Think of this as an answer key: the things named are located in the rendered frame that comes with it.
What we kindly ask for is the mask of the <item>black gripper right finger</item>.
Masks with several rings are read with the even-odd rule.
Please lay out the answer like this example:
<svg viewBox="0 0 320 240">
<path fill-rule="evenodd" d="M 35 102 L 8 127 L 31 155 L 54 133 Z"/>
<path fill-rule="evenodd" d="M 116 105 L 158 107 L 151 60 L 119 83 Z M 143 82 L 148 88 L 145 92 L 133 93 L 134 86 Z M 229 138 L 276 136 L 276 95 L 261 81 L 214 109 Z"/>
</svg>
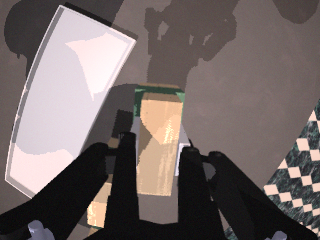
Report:
<svg viewBox="0 0 320 240">
<path fill-rule="evenodd" d="M 174 172 L 178 222 L 187 222 L 187 240 L 227 240 L 219 210 L 238 240 L 318 240 L 312 230 L 284 214 L 224 153 L 201 155 L 181 122 Z"/>
</svg>

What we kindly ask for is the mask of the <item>tan and dark green box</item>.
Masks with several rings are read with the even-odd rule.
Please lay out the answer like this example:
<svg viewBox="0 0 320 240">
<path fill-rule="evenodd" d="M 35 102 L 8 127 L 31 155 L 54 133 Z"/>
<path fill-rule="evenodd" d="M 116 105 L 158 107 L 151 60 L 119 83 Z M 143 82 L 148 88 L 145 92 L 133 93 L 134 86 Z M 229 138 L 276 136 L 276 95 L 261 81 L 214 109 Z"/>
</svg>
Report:
<svg viewBox="0 0 320 240">
<path fill-rule="evenodd" d="M 100 230 L 101 228 L 103 228 L 103 227 L 98 227 L 98 226 L 93 226 L 93 225 L 92 225 L 88 236 L 90 236 L 90 235 L 93 234 L 94 232 Z"/>
<path fill-rule="evenodd" d="M 118 147 L 118 139 L 110 138 L 107 143 L 108 149 Z M 97 196 L 92 201 L 91 205 L 88 207 L 88 224 L 103 227 L 105 212 L 107 206 L 108 195 L 110 195 L 111 185 L 112 185 L 113 174 L 109 174 L 109 178 L 104 183 L 103 187 L 98 192 Z"/>
<path fill-rule="evenodd" d="M 177 85 L 135 89 L 133 122 L 140 117 L 137 193 L 171 195 L 185 93 Z"/>
</svg>

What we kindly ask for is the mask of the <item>white shallow tray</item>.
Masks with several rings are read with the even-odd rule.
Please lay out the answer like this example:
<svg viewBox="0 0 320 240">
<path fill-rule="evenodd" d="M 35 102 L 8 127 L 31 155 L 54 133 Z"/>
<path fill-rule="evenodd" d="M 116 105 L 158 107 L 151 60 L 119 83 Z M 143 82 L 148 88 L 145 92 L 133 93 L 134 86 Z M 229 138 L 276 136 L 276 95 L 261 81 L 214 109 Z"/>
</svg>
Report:
<svg viewBox="0 0 320 240">
<path fill-rule="evenodd" d="M 136 42 L 59 5 L 21 96 L 8 152 L 8 183 L 33 198 L 81 154 Z"/>
</svg>

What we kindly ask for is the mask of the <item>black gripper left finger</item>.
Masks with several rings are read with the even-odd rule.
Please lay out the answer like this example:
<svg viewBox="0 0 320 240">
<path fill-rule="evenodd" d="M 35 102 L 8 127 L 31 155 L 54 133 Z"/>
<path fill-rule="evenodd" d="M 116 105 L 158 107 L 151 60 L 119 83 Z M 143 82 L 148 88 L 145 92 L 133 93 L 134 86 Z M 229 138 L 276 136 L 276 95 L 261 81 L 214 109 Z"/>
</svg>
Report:
<svg viewBox="0 0 320 240">
<path fill-rule="evenodd" d="M 119 133 L 118 148 L 92 144 L 33 198 L 1 214 L 0 240 L 67 240 L 109 174 L 113 179 L 100 240 L 141 240 L 139 131 L 135 116 L 130 132 Z"/>
</svg>

